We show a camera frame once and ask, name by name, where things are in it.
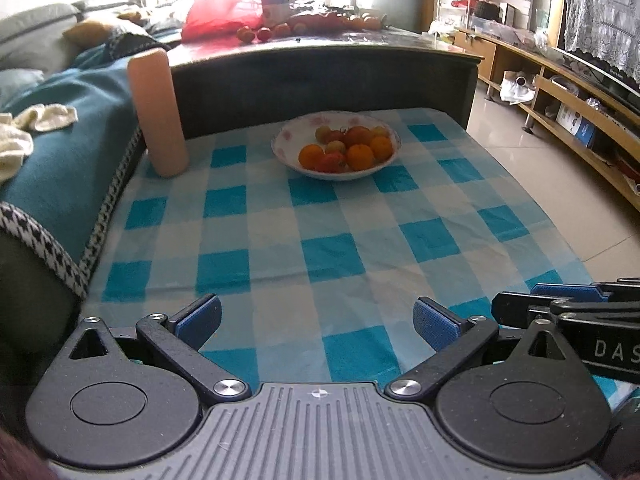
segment tiled floor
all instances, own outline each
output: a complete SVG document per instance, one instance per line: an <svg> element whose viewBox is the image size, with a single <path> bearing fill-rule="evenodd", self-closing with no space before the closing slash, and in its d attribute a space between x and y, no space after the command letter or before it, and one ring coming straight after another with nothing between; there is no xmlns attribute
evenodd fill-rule
<svg viewBox="0 0 640 480"><path fill-rule="evenodd" d="M521 130L522 110L485 94L478 83L469 134L538 202L595 281L640 276L640 213L544 128Z"/></svg>

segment red plastic bag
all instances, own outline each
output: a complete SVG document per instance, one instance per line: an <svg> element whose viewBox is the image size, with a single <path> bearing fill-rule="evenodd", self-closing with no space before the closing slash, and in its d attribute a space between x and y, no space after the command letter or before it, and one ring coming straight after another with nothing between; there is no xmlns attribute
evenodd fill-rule
<svg viewBox="0 0 640 480"><path fill-rule="evenodd" d="M235 34L240 27L257 28L261 22L260 0L195 0L182 28L182 42Z"/></svg>

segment yellow pillow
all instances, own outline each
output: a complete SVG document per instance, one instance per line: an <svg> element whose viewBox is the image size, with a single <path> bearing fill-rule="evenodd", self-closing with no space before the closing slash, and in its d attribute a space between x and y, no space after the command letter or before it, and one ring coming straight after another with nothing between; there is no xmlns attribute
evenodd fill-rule
<svg viewBox="0 0 640 480"><path fill-rule="evenodd" d="M117 18L87 18L65 30L62 35L87 50L107 41L111 31L119 25L118 21Z"/></svg>
<svg viewBox="0 0 640 480"><path fill-rule="evenodd" d="M118 18L120 20L127 20L128 22L135 23L136 25L142 25L150 16L151 14L148 10L141 9L139 6L131 6L129 9L118 13Z"/></svg>

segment houndstooth trim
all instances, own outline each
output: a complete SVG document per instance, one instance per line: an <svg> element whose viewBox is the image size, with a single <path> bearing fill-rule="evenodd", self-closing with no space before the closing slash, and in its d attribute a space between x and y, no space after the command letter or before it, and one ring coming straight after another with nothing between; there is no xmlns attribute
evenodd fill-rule
<svg viewBox="0 0 640 480"><path fill-rule="evenodd" d="M133 153L136 151L136 147L140 142L141 136L142 131L138 127L127 144L122 160L111 179L107 195L104 197L102 206L100 206L100 212L98 213L98 218L95 221L94 230L89 237L89 241L84 247L82 256L80 257L79 268L86 277L87 285L91 280L95 262L98 259L98 255L100 254L100 250L104 244L104 239L107 235L111 214L118 203L118 197L120 196L120 192L122 191L122 186L124 184L124 177L127 174Z"/></svg>
<svg viewBox="0 0 640 480"><path fill-rule="evenodd" d="M66 249L29 214L8 202L0 201L0 230L21 240L49 269L81 300L86 298L92 270L100 254L111 214L118 201L129 165L142 132L137 128L129 141L122 160L116 169L107 195L102 202L94 230L84 248L80 262L76 264Z"/></svg>
<svg viewBox="0 0 640 480"><path fill-rule="evenodd" d="M76 295L84 298L87 279L65 248L43 226L22 209L0 202L0 229L21 240Z"/></svg>

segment blue box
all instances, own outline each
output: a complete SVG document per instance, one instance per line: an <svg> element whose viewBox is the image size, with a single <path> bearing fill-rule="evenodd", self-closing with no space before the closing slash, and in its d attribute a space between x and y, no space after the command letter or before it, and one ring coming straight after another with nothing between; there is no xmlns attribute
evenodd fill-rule
<svg viewBox="0 0 640 480"><path fill-rule="evenodd" d="M593 145L596 132L595 125L575 110L571 110L566 104L562 104L560 107L556 121L565 130L568 130L572 136L577 137L587 148Z"/></svg>

